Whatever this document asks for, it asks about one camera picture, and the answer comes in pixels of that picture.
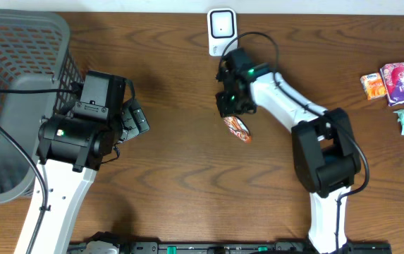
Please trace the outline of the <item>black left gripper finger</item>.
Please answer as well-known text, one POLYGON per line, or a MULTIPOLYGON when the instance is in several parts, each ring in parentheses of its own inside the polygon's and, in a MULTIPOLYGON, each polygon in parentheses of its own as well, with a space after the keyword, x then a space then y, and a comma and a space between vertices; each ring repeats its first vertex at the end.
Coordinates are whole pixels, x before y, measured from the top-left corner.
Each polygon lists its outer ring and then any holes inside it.
POLYGON ((131 112, 139 133, 147 132, 150 129, 149 123, 137 99, 134 99, 133 103, 131 104, 131 112))
POLYGON ((122 124, 123 133, 121 140, 130 140, 140 134, 135 119, 133 118, 129 109, 124 109, 122 111, 122 124))

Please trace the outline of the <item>orange chocolate bar wrapper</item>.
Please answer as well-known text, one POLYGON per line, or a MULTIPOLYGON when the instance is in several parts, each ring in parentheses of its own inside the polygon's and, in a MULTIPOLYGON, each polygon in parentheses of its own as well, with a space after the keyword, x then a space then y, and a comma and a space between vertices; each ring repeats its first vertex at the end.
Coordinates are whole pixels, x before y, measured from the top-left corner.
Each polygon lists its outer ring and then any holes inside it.
POLYGON ((252 142, 252 135, 246 125, 237 116, 227 116, 223 118, 229 131, 244 143, 252 142))

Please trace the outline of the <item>orange Kleenex tissue pack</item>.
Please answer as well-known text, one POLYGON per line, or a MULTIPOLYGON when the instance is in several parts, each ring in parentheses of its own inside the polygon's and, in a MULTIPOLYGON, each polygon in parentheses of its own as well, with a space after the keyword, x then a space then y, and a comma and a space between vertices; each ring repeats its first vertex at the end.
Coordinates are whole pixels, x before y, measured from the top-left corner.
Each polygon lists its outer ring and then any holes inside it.
POLYGON ((368 100, 384 97, 387 93, 379 73, 371 73, 360 78, 363 90, 368 100))

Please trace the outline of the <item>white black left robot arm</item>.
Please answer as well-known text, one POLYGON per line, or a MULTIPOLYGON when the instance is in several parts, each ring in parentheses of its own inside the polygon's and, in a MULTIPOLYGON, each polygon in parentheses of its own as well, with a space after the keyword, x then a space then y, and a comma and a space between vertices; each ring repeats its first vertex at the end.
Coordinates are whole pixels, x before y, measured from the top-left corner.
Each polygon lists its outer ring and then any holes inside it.
POLYGON ((76 98, 41 124, 35 187, 16 253, 66 253, 103 158, 149 130, 133 82, 89 71, 76 98))

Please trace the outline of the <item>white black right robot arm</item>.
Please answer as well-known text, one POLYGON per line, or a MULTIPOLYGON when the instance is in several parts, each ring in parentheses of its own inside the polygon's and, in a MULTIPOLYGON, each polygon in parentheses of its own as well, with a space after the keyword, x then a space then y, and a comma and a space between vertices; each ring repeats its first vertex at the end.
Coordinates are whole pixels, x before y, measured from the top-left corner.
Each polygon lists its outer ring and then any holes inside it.
POLYGON ((222 117, 261 107, 290 132, 295 173, 310 194, 310 243, 318 253, 339 253, 347 243, 345 202, 361 170, 346 112, 311 102, 242 48, 221 57, 216 78, 224 85, 216 95, 222 117))

